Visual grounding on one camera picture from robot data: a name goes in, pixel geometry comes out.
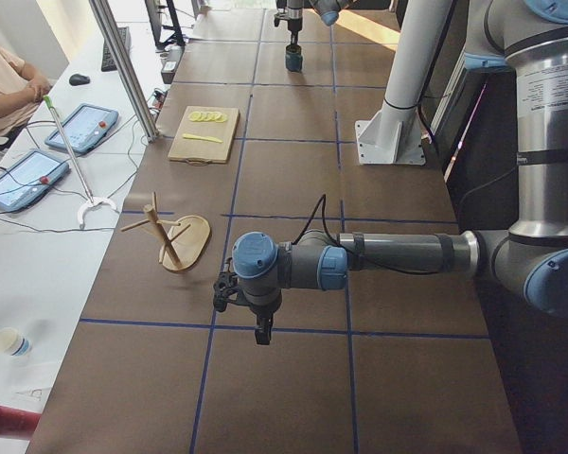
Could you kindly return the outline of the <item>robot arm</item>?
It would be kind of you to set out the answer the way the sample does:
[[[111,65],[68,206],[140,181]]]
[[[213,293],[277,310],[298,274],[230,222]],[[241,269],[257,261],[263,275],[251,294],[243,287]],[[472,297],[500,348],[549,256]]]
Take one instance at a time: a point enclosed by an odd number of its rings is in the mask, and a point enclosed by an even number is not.
[[[285,288],[341,289],[351,271],[487,277],[535,308],[568,317],[568,1],[473,1],[464,47],[474,71],[516,75],[519,216],[507,230],[457,236],[340,233],[305,227],[277,243],[241,236],[213,305],[245,306],[271,340]]]
[[[354,0],[284,0],[276,2],[274,25],[287,24],[290,32],[290,44],[298,45],[298,35],[303,27],[303,11],[313,9],[326,26],[332,26],[339,18],[339,13],[354,3]]]

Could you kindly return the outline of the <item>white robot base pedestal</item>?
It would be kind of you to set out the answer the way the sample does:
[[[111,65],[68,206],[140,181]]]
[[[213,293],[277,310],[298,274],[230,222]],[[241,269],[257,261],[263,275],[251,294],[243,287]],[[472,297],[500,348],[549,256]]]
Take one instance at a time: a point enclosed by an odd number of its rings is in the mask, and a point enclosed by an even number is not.
[[[452,7],[452,0],[408,2],[382,107],[355,123],[360,164],[425,164],[417,110]]]

